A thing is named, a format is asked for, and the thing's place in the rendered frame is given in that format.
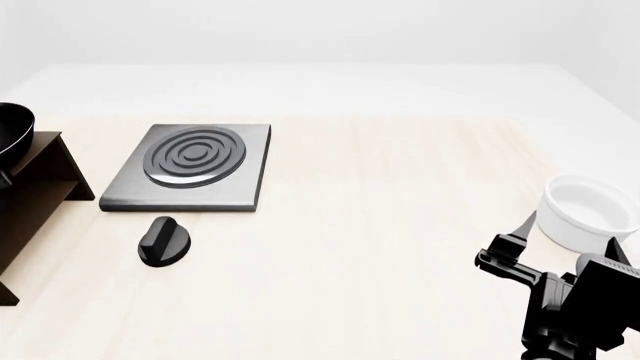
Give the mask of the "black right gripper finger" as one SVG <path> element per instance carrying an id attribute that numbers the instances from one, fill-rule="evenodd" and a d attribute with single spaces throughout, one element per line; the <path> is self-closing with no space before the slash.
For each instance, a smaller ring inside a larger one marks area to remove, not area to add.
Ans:
<path id="1" fill-rule="evenodd" d="M 630 268 L 631 263 L 626 257 L 620 243 L 615 237 L 612 237 L 606 245 L 604 262 L 612 268 Z"/>
<path id="2" fill-rule="evenodd" d="M 535 224 L 536 215 L 536 211 L 532 212 L 526 221 L 512 233 L 495 236 L 489 245 L 488 251 L 517 262 L 527 247 L 527 239 Z"/>

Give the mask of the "grey electric hot plate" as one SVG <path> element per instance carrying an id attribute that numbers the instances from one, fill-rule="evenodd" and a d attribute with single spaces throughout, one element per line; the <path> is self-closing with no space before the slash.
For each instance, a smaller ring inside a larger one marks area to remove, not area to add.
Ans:
<path id="1" fill-rule="evenodd" d="M 268 124 L 155 124 L 99 200 L 104 212 L 253 212 Z"/>

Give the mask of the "dark brown wooden cabinet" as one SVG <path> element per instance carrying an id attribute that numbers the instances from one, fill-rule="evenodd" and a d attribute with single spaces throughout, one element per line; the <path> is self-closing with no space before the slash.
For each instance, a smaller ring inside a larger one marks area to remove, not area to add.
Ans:
<path id="1" fill-rule="evenodd" d="M 36 132 L 10 175 L 13 185 L 0 190 L 0 274 L 63 202 L 95 199 L 59 132 Z"/>

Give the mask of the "white ceramic bowl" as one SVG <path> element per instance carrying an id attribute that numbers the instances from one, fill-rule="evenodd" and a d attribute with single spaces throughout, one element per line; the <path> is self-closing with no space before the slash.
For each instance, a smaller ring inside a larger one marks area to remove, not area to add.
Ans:
<path id="1" fill-rule="evenodd" d="M 620 188 L 588 176 L 549 179 L 536 212 L 542 233 L 580 254 L 603 254 L 610 239 L 640 231 L 640 203 Z"/>

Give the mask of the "black stove knob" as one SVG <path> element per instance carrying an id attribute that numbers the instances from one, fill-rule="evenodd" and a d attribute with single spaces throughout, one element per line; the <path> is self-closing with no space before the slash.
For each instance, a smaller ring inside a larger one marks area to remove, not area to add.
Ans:
<path id="1" fill-rule="evenodd" d="M 138 244 L 141 261 L 154 268 L 173 265 L 188 253 L 191 237 L 174 218 L 156 218 Z"/>

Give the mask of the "black bowl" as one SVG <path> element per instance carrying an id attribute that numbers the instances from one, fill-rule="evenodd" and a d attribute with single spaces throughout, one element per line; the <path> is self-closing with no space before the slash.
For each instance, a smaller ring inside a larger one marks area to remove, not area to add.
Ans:
<path id="1" fill-rule="evenodd" d="M 10 188 L 10 170 L 31 147 L 35 116 L 19 104 L 0 103 L 0 190 Z"/>

